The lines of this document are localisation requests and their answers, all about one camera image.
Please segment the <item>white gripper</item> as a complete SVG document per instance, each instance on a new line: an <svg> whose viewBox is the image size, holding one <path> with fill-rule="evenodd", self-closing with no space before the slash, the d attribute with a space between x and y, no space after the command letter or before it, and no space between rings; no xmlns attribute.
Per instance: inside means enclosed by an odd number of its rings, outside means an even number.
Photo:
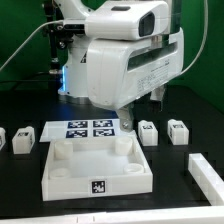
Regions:
<svg viewBox="0 0 224 224"><path fill-rule="evenodd" d="M131 132L134 116L133 105L129 103L151 91L152 101L162 101L164 84L181 73L183 50L182 29L171 34L167 41L93 40L87 51L90 101L103 109L119 109L120 129Z"/></svg>

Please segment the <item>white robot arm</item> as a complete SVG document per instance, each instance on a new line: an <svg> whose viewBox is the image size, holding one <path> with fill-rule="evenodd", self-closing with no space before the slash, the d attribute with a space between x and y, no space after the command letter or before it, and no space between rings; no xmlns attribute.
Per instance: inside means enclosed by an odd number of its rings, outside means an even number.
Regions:
<svg viewBox="0 0 224 224"><path fill-rule="evenodd" d="M68 49L59 98L117 113L133 129L132 102L181 74L182 0L107 0L91 10L81 0L55 0L62 12L58 45Z"/></svg>

